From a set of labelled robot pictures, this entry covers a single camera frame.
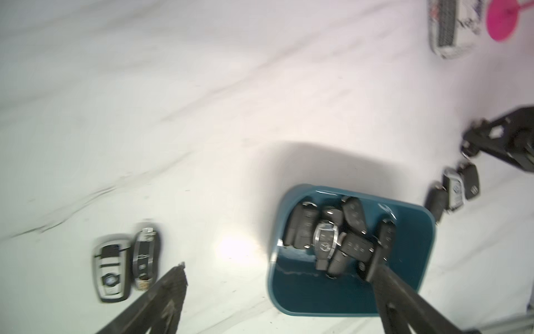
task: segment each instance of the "bmw key fob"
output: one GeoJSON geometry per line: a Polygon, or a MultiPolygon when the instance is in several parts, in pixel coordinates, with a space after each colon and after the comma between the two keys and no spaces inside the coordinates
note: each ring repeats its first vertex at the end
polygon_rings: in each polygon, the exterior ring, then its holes
{"type": "Polygon", "coordinates": [[[427,199],[425,201],[425,208],[430,211],[436,224],[441,220],[443,211],[447,209],[449,205],[449,193],[447,189],[441,184],[435,187],[432,187],[428,192],[427,199]]]}
{"type": "Polygon", "coordinates": [[[313,234],[313,249],[315,251],[315,269],[326,270],[328,260],[334,253],[337,242],[337,226],[327,220],[321,220],[313,234]]]}
{"type": "Polygon", "coordinates": [[[472,200],[480,194],[480,181],[478,171],[471,162],[463,162],[458,168],[458,174],[464,181],[464,192],[467,200],[472,200]]]}
{"type": "Polygon", "coordinates": [[[93,273],[102,302],[118,302],[130,296],[130,240],[100,244],[93,253],[93,273]]]}
{"type": "Polygon", "coordinates": [[[365,213],[362,202],[356,198],[351,197],[346,199],[343,203],[343,214],[350,229],[356,233],[367,233],[367,224],[365,223],[365,213]]]}
{"type": "Polygon", "coordinates": [[[302,203],[302,206],[302,216],[293,242],[293,247],[299,250],[311,247],[315,222],[319,217],[319,209],[316,204],[306,201],[302,203]]]}
{"type": "Polygon", "coordinates": [[[343,211],[333,206],[325,206],[323,208],[323,219],[333,222],[337,228],[343,226],[343,211]]]}
{"type": "Polygon", "coordinates": [[[455,212],[464,205],[464,182],[454,169],[446,168],[443,171],[443,187],[449,195],[447,210],[455,212]]]}
{"type": "Polygon", "coordinates": [[[133,282],[137,289],[146,291],[158,279],[160,236],[153,228],[144,228],[137,234],[133,247],[133,282]]]}

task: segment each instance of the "white marble surface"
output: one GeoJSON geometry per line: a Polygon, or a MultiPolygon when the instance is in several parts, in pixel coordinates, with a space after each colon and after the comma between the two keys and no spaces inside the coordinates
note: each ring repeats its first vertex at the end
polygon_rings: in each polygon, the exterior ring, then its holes
{"type": "MultiPolygon", "coordinates": [[[[2,333],[92,333],[98,238],[163,233],[179,333],[381,333],[290,317],[266,291],[278,200],[303,182],[422,203],[472,119],[534,103],[534,11],[442,61],[415,0],[0,3],[2,333]]],[[[438,228],[421,294],[462,328],[524,311],[534,178],[476,159],[482,196],[438,228]]]]}

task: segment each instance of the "car key fob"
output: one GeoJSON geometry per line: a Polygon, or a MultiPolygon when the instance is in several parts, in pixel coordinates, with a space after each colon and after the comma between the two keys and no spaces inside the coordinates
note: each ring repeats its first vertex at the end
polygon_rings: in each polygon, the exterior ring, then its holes
{"type": "Polygon", "coordinates": [[[447,190],[449,201],[447,210],[455,212],[464,205],[464,182],[454,169],[446,168],[443,171],[443,187],[447,190]]]}
{"type": "Polygon", "coordinates": [[[353,232],[362,234],[367,233],[367,224],[365,223],[365,213],[362,202],[356,198],[351,197],[346,199],[343,203],[343,214],[345,220],[353,232]]]}
{"type": "Polygon", "coordinates": [[[133,282],[137,289],[146,291],[158,279],[160,235],[151,227],[144,228],[137,234],[133,247],[133,282]]]}
{"type": "Polygon", "coordinates": [[[458,174],[464,181],[464,193],[467,200],[472,200],[480,194],[480,181],[476,166],[470,162],[463,162],[458,168],[458,174]]]}
{"type": "Polygon", "coordinates": [[[315,251],[315,269],[326,270],[328,260],[332,257],[337,242],[337,226],[328,220],[321,220],[313,234],[313,249],[315,251]]]}
{"type": "Polygon", "coordinates": [[[326,276],[329,278],[337,278],[343,274],[349,265],[351,257],[340,251],[339,249],[335,250],[328,269],[326,270],[326,276]]]}
{"type": "Polygon", "coordinates": [[[425,201],[425,208],[430,211],[436,224],[441,220],[443,211],[447,209],[449,205],[449,193],[442,185],[432,187],[428,192],[427,199],[425,201]]]}
{"type": "Polygon", "coordinates": [[[337,228],[343,226],[343,211],[333,206],[325,206],[323,208],[323,219],[333,222],[337,228]]]}
{"type": "Polygon", "coordinates": [[[93,253],[93,273],[102,302],[118,302],[130,296],[130,240],[118,239],[100,244],[93,253]]]}
{"type": "Polygon", "coordinates": [[[289,221],[287,222],[286,232],[284,233],[284,237],[282,239],[284,246],[293,246],[293,243],[295,242],[295,235],[302,219],[303,211],[304,206],[302,203],[298,203],[293,208],[289,221]]]}
{"type": "Polygon", "coordinates": [[[303,202],[302,205],[302,216],[293,242],[293,247],[299,250],[311,247],[315,222],[319,217],[319,209],[316,204],[307,201],[303,202]]]}
{"type": "Polygon", "coordinates": [[[340,251],[358,261],[368,261],[373,254],[373,244],[355,233],[347,233],[340,251]]]}
{"type": "Polygon", "coordinates": [[[378,230],[376,237],[380,246],[382,247],[382,257],[384,260],[388,259],[393,243],[395,242],[397,227],[391,219],[384,219],[378,223],[378,230]]]}

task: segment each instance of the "pink disc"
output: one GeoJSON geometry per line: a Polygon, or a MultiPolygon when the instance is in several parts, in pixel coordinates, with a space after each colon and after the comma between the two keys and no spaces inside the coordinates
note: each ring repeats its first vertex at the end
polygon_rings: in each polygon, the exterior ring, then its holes
{"type": "Polygon", "coordinates": [[[517,26],[520,6],[517,0],[493,0],[488,7],[486,27],[497,42],[508,39],[517,26]]]}

